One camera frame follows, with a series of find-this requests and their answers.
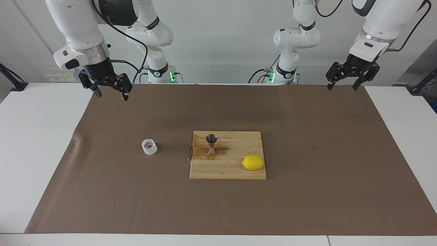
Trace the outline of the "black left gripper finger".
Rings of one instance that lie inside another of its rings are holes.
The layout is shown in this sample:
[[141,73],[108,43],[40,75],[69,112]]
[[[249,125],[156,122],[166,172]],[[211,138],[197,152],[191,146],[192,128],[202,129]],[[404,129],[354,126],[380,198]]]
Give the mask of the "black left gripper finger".
[[366,72],[360,71],[357,80],[352,85],[352,88],[356,91],[362,85],[362,83],[372,81],[379,70],[379,65],[372,65]]
[[326,72],[326,79],[329,81],[329,84],[327,85],[328,90],[332,90],[338,81],[349,76],[350,71],[345,71],[345,68],[348,67],[338,62],[332,64]]

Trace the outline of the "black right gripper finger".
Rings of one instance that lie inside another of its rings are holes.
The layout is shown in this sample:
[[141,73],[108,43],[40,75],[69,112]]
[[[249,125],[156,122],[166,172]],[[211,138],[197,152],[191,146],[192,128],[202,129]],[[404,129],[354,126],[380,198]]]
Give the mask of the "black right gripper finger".
[[99,84],[97,82],[92,82],[92,80],[89,78],[88,74],[85,71],[81,71],[79,73],[79,79],[85,89],[91,90],[97,98],[102,97],[102,92],[100,90]]
[[120,92],[123,101],[128,101],[133,86],[126,73],[110,76],[110,87]]

